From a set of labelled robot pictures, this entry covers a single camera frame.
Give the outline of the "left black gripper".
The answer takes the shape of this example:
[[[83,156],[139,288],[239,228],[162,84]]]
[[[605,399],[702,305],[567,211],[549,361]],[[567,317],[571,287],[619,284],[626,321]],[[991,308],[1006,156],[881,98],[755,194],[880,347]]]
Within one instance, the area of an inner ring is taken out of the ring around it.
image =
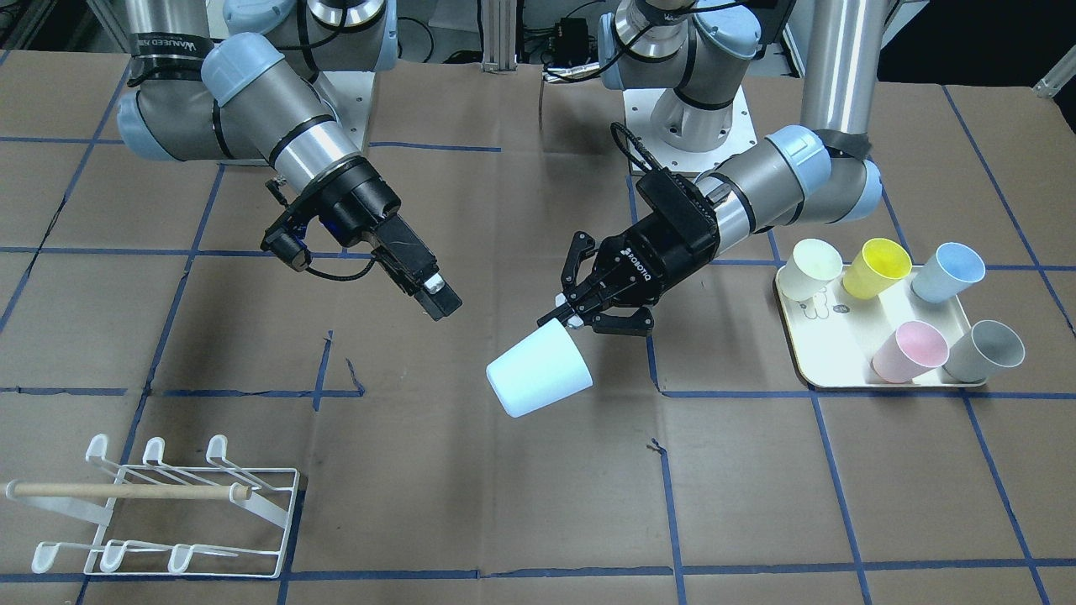
[[[720,242],[718,223],[675,219],[671,223],[652,210],[629,229],[601,241],[597,250],[587,233],[577,231],[562,268],[562,295],[554,309],[538,318],[541,327],[553,320],[565,327],[592,327],[596,334],[626,334],[646,337],[652,333],[651,309],[657,299],[683,279],[714,259]],[[605,307],[631,308],[631,315],[603,313],[595,280],[579,278],[582,261],[597,256],[593,276],[599,279]]]

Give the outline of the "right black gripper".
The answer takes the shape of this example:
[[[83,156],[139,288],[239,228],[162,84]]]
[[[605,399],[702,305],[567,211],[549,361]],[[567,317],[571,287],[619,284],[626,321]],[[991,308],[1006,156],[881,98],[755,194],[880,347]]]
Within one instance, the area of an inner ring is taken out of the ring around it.
[[[367,242],[374,256],[434,321],[457,310],[462,300],[439,275],[437,261],[416,233],[399,217],[399,196],[370,161],[346,156],[301,192],[293,202],[299,221],[316,217],[341,247]]]

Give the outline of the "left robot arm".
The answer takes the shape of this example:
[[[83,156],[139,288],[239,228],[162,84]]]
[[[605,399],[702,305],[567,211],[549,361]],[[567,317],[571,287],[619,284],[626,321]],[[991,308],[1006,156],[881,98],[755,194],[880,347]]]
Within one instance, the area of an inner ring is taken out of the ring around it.
[[[615,145],[641,172],[650,214],[596,242],[574,234],[562,292],[538,325],[601,334],[652,329],[661,295],[730,247],[773,227],[867,217],[883,195],[868,159],[884,1],[819,1],[796,125],[704,170],[696,182],[620,123]],[[744,1],[622,1],[601,17],[599,75],[614,92],[659,88],[651,124],[684,152],[722,145],[736,93],[762,44]]]

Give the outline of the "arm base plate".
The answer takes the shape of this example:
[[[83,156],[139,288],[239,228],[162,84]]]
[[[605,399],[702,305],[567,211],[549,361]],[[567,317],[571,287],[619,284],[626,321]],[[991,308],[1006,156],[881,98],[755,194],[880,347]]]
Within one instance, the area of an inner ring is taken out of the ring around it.
[[[322,71],[313,84],[323,100],[332,107],[346,138],[364,155],[368,153],[376,75],[370,71]]]
[[[672,89],[631,89],[623,99],[627,128],[652,152],[727,157],[758,142],[742,87],[716,110],[688,104]]]

